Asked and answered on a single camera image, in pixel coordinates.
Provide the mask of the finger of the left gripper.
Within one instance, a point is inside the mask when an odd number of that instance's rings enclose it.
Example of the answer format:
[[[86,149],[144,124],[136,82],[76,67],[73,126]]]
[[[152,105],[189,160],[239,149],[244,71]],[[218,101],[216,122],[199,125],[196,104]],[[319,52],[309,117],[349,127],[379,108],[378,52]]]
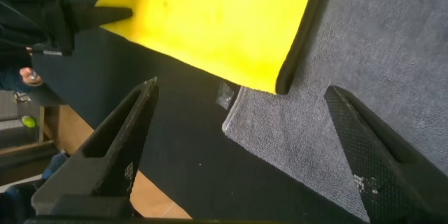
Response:
[[[91,3],[72,3],[72,11],[77,15],[132,16],[133,10],[126,7],[95,6]]]
[[[99,27],[101,25],[106,25],[112,22],[118,22],[131,18],[131,15],[116,16],[116,15],[105,15],[105,16],[80,16],[77,15],[74,20],[73,30],[75,32],[80,32],[83,30]]]

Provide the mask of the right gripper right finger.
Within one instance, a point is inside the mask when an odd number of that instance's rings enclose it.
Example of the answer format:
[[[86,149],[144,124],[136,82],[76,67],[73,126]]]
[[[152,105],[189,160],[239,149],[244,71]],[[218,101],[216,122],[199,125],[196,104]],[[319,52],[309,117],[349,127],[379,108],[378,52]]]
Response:
[[[324,94],[371,223],[446,223],[447,176],[347,90]]]

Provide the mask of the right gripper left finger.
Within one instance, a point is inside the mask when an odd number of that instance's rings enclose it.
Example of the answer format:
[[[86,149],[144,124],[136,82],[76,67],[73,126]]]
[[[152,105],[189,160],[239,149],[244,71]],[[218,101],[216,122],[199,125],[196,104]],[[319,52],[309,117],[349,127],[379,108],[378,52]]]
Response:
[[[39,216],[130,214],[130,194],[159,90],[155,78],[136,86],[92,135],[34,193]]]

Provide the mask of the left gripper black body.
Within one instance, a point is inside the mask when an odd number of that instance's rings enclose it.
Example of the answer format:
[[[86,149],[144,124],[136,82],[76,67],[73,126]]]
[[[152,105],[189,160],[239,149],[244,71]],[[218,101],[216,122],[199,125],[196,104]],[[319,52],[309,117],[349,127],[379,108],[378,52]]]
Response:
[[[74,21],[69,0],[43,0],[42,14],[48,29],[48,41],[42,53],[51,56],[70,56],[74,50]]]

